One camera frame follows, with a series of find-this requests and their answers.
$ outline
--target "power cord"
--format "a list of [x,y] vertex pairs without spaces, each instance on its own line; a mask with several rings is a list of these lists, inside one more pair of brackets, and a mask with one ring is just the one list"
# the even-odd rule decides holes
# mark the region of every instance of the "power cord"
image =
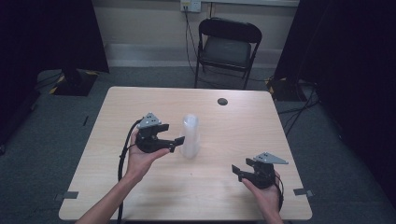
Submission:
[[286,129],[286,127],[287,127],[289,121],[291,121],[292,118],[293,118],[294,116],[297,116],[297,117],[294,119],[293,123],[290,125],[289,129],[286,131],[286,136],[289,135],[289,133],[290,133],[292,127],[294,126],[295,122],[296,122],[297,119],[300,117],[300,115],[303,113],[303,111],[306,110],[306,109],[308,108],[307,106],[308,106],[309,102],[312,101],[312,96],[313,96],[313,94],[314,94],[315,89],[316,89],[316,86],[314,86],[314,87],[312,88],[311,94],[309,95],[309,98],[308,98],[308,100],[306,101],[305,105],[304,105],[302,108],[298,109],[298,112],[297,112],[296,114],[292,115],[292,116],[288,119],[288,121],[286,122],[286,124],[285,124],[285,126],[283,127],[283,129]]
[[48,84],[44,84],[44,85],[42,85],[42,86],[36,87],[35,90],[38,91],[38,90],[40,90],[40,89],[42,89],[42,88],[44,88],[44,87],[47,87],[47,86],[49,86],[49,85],[51,85],[51,84],[54,84],[54,83],[56,82],[56,80],[58,80],[58,79],[61,77],[62,74],[63,74],[63,72],[60,72],[60,73],[58,73],[58,74],[56,74],[56,75],[53,75],[53,76],[51,76],[51,77],[46,77],[46,78],[44,78],[44,79],[38,81],[38,82],[36,83],[36,85],[38,85],[38,84],[40,84],[40,83],[42,83],[42,82],[44,82],[44,81],[47,81],[48,79],[57,77],[55,80],[51,81],[51,82],[48,83]]
[[[131,127],[131,129],[129,130],[128,135],[127,135],[127,137],[126,137],[125,144],[124,144],[124,147],[123,147],[122,152],[121,152],[121,155],[120,155],[119,172],[118,172],[119,181],[122,179],[122,167],[123,167],[123,164],[124,164],[124,161],[125,161],[125,155],[126,155],[128,149],[129,149],[130,147],[134,146],[134,144],[133,144],[133,145],[130,145],[130,146],[128,147],[128,143],[129,143],[129,141],[130,141],[132,131],[134,130],[134,127],[135,127],[138,123],[140,123],[141,120],[142,120],[142,119],[137,120],[137,121],[132,125],[132,127]],[[121,224],[121,220],[122,220],[122,209],[123,209],[123,202],[122,202],[122,203],[120,204],[120,206],[119,206],[119,215],[118,215],[118,217],[117,217],[117,224]]]
[[284,200],[283,192],[285,191],[285,189],[283,187],[282,180],[277,175],[275,175],[275,177],[279,180],[280,184],[282,185],[282,190],[280,190],[279,185],[276,182],[274,183],[275,187],[277,188],[277,191],[279,192],[279,211],[280,211],[283,205],[283,200]]
[[[192,33],[191,33],[191,27],[190,27],[190,22],[189,22],[189,16],[188,16],[187,7],[183,7],[183,9],[184,9],[184,15],[185,15],[185,17],[186,17],[186,51],[187,51],[187,60],[188,60],[188,62],[189,62],[190,69],[191,69],[193,75],[195,76],[195,72],[194,72],[194,69],[192,68],[191,60],[190,60],[190,54],[189,54],[189,39],[188,39],[188,32],[190,32],[192,47],[193,47],[193,49],[194,49],[195,57],[196,57],[197,59],[198,59],[198,54],[197,54],[197,51],[196,51],[196,49],[195,49],[195,42],[194,42],[194,39],[193,39]],[[211,87],[213,87],[213,88],[215,88],[215,89],[219,89],[219,87],[217,87],[217,86],[215,86],[215,85],[219,85],[219,86],[223,86],[223,87],[226,87],[226,88],[234,89],[234,87],[230,87],[230,86],[227,86],[227,85],[222,85],[222,84],[217,84],[217,83],[212,83],[212,82],[206,81],[206,80],[202,79],[201,77],[198,77],[198,80],[201,81],[201,82],[204,82],[204,83],[209,84]]]
[[210,14],[209,14],[209,18],[212,18],[212,8],[213,8],[213,3],[210,3]]
[[[312,86],[314,88],[312,91],[314,91],[316,89],[316,87],[317,87],[316,83],[299,83],[299,85],[300,86],[303,86],[303,85]],[[299,108],[293,108],[293,109],[284,110],[284,111],[281,111],[281,112],[277,112],[277,114],[281,115],[281,114],[288,114],[288,113],[292,113],[292,112],[298,112],[298,111],[300,111],[302,109],[307,109],[307,108],[310,108],[310,107],[312,107],[314,105],[317,105],[319,102],[320,102],[320,100],[317,99],[314,103],[312,103],[310,105],[299,107]]]

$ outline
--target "electrical outlet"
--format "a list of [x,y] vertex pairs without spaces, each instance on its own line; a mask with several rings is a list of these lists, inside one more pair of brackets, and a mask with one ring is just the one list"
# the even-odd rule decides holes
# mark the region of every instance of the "electrical outlet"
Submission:
[[201,1],[191,0],[191,12],[201,12]]
[[180,0],[180,11],[201,12],[201,0]]
[[180,0],[180,11],[190,11],[191,0]]

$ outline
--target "wooden table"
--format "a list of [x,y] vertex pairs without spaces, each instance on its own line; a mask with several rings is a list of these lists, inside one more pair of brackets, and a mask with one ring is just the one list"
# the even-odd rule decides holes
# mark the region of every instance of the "wooden table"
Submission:
[[[218,99],[228,100],[219,105]],[[192,159],[179,152],[155,161],[143,180],[124,201],[123,219],[129,220],[258,220],[262,215],[250,191],[232,173],[244,171],[245,158],[265,151],[289,162],[275,165],[285,186],[283,219],[312,217],[303,187],[271,95],[266,91],[224,91],[113,87],[106,96],[59,216],[79,219],[116,183],[119,155],[132,124],[152,112],[169,131],[161,139],[175,139],[182,120],[200,120],[201,149]]]

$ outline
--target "white cup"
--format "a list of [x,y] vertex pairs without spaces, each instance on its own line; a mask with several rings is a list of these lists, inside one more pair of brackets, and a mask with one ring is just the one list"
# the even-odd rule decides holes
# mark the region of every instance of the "white cup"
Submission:
[[185,136],[180,153],[187,159],[194,158],[200,149],[200,134],[198,131],[199,120],[193,114],[188,114],[183,119],[181,136]]

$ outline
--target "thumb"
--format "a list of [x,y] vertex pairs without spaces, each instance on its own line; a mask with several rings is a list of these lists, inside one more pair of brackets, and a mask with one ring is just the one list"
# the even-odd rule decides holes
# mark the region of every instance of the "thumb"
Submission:
[[157,151],[151,153],[151,155],[153,156],[153,160],[155,161],[155,160],[161,158],[162,156],[168,154],[169,152],[170,152],[169,148],[161,148],[160,150],[157,150]]
[[257,193],[257,188],[256,186],[253,185],[248,179],[242,178],[242,183],[254,194],[256,195]]

